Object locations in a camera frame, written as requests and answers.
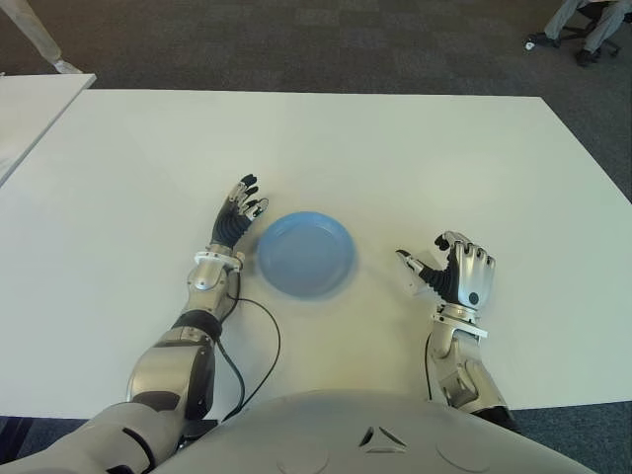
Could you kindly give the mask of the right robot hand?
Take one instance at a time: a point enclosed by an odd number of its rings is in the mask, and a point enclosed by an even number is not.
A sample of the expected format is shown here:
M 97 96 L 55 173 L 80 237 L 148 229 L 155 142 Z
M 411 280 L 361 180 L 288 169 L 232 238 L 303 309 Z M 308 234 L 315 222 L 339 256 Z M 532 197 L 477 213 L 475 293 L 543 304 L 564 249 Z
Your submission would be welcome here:
M 442 270 L 431 268 L 403 249 L 398 249 L 396 255 L 445 303 L 480 310 L 492 289 L 495 259 L 483 247 L 455 231 L 438 235 L 434 244 L 446 253 L 446 267 Z

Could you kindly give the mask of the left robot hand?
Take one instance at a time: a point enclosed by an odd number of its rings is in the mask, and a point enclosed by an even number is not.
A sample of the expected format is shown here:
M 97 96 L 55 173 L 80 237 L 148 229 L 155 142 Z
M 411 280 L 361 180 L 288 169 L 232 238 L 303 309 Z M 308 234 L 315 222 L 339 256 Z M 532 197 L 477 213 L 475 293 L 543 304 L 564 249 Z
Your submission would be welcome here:
M 234 248 L 252 223 L 269 205 L 266 197 L 253 198 L 259 190 L 258 178 L 244 176 L 227 195 L 212 228 L 210 245 Z

